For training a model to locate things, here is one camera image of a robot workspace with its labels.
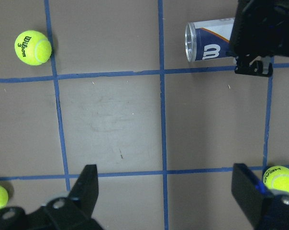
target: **gray floor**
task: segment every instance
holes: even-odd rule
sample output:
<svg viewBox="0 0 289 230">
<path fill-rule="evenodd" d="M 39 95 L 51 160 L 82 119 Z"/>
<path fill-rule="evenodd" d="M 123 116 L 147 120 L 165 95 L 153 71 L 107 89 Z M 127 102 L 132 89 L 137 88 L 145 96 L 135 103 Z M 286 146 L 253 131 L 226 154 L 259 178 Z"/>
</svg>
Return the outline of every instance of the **gray floor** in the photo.
<svg viewBox="0 0 289 230">
<path fill-rule="evenodd" d="M 236 6 L 0 0 L 0 184 L 9 205 L 32 212 L 97 164 L 93 216 L 105 229 L 252 229 L 228 168 L 263 167 L 270 96 L 267 162 L 289 165 L 289 58 L 275 58 L 271 95 L 267 78 L 223 71 L 232 58 L 190 64 L 184 47 L 187 22 L 234 17 Z M 52 29 L 52 61 L 18 60 L 14 40 L 29 29 Z"/>
</svg>

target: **blue and white can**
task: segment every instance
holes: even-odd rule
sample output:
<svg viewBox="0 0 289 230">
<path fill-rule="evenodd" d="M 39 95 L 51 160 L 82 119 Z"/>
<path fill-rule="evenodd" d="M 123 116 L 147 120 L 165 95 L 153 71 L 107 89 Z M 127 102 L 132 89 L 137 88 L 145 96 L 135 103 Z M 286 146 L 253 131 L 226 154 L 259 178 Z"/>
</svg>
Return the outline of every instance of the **blue and white can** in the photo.
<svg viewBox="0 0 289 230">
<path fill-rule="evenodd" d="M 187 23 L 185 49 L 189 62 L 228 57 L 235 18 Z"/>
</svg>

